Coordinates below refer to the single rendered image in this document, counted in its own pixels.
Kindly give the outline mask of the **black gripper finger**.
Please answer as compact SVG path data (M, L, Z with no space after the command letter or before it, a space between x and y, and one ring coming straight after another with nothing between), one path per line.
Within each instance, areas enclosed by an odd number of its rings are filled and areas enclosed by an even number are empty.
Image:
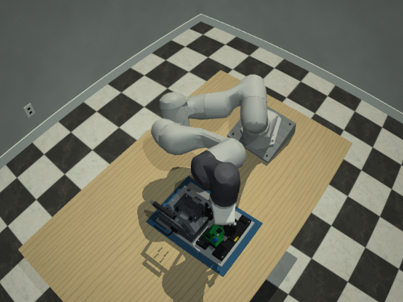
M208 217L208 228L214 224L213 215L211 215L211 206L209 200L205 203L205 217Z
M233 236L233 234L235 234L237 224L238 224L238 222L235 221L233 225L223 225L224 232L225 232L223 241L226 241L229 237L231 237L231 236Z

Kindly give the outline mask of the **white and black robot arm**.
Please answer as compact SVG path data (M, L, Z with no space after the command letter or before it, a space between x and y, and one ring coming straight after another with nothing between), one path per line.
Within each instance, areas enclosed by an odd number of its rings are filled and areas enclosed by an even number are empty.
M276 113L270 110L267 113L266 103L264 79L256 74L246 76L226 91L190 97L169 92L159 100L162 118L155 121L151 129L158 146L173 155L209 148L193 157L191 173L199 186L210 191L209 203L215 225L233 225L235 222L241 185L238 168L243 166L246 150L235 138L190 127L189 118L226 118L232 109L241 106L244 141L248 147L257 150L275 144L281 124L281 118Z

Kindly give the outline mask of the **green circuit board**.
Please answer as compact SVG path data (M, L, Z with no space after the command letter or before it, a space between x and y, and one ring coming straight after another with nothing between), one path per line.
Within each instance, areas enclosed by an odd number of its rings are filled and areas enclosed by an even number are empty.
M214 246L217 246L224 239L224 233L223 225L213 224L203 236Z

